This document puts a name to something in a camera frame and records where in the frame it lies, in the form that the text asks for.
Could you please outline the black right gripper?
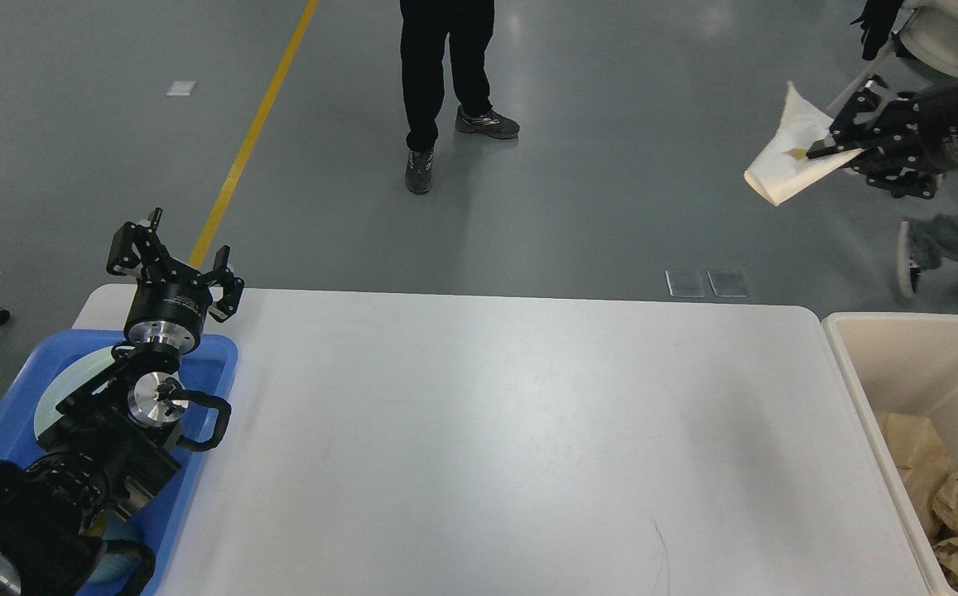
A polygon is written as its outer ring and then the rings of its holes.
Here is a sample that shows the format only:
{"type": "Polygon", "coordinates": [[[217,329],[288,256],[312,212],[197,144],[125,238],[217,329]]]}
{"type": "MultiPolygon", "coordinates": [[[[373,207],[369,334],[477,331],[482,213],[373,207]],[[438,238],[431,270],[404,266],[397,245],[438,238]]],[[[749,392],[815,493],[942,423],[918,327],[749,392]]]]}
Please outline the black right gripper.
{"type": "Polygon", "coordinates": [[[828,127],[830,137],[806,150],[807,160],[847,157],[842,166],[895,199],[933,199],[943,173],[958,171],[958,79],[921,92],[896,91],[872,74],[854,87],[828,127]],[[915,123],[917,148],[870,141],[915,123]]]}

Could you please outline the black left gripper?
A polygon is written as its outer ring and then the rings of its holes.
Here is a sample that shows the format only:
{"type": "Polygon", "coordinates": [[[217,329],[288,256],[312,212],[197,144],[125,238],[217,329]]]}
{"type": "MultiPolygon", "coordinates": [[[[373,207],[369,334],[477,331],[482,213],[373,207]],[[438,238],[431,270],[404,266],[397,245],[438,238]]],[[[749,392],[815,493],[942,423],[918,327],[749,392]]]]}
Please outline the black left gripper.
{"type": "Polygon", "coordinates": [[[245,282],[230,268],[230,247],[223,245],[213,268],[198,275],[198,286],[177,283],[185,265],[173,259],[157,235],[162,215],[156,207],[138,223],[123,223],[114,234],[105,271],[137,280],[124,338],[131,344],[168,344],[188,354],[201,344],[207,313],[225,322],[238,312],[245,282]],[[211,287],[221,288],[220,298],[211,298],[211,287]]]}

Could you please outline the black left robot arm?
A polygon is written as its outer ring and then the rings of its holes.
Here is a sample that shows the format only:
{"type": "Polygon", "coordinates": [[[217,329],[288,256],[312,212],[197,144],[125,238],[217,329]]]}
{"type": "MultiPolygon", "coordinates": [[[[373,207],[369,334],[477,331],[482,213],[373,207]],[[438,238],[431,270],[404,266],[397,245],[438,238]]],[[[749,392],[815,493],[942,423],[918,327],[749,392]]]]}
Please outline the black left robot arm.
{"type": "Polygon", "coordinates": [[[110,363],[55,404],[35,463],[0,459],[0,595],[75,595],[108,557],[132,562],[120,593],[141,594],[156,552],[97,533],[98,518],[130,520],[182,469],[174,449],[217,448],[228,429],[228,401],[176,373],[206,318],[236,313],[244,282],[226,246],[209,272],[172,257],[157,234],[162,215],[153,209],[114,235],[105,268],[133,276],[137,293],[110,363]]]}

